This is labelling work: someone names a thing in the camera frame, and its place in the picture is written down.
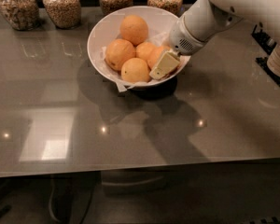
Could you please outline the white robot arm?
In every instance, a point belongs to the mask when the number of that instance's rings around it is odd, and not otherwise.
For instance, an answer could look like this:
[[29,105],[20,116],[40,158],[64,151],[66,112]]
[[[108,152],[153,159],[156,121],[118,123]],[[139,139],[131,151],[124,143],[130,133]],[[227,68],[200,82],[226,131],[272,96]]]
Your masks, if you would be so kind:
[[192,55],[242,20],[262,26],[276,42],[267,65],[280,77],[280,0],[197,0],[174,23],[166,44],[181,55]]

